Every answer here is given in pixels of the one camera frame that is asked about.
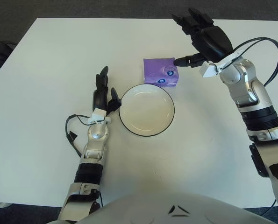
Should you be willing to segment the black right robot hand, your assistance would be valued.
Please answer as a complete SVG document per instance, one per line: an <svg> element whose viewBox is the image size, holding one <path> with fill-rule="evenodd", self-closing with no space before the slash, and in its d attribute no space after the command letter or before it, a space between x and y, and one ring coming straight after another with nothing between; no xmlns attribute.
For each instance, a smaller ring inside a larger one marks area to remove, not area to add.
<svg viewBox="0 0 278 224"><path fill-rule="evenodd" d="M224 31L214 25L214 21L205 13L195 8L189 8L189 16L176 16L173 20L189 35L192 45L198 53L174 60L177 67L199 67L205 61L219 62L233 52L231 41Z"/></svg>

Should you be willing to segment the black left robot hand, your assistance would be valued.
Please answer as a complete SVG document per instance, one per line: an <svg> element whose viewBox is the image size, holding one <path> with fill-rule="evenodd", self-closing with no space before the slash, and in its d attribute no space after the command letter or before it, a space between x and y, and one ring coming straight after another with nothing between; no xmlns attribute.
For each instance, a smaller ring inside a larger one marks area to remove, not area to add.
<svg viewBox="0 0 278 224"><path fill-rule="evenodd" d="M105 66L100 74L96 75L96 90L93 92L93 110L104 110L109 115L121 107L121 99L114 87L111 88L111 100L108 101L108 66Z"/></svg>

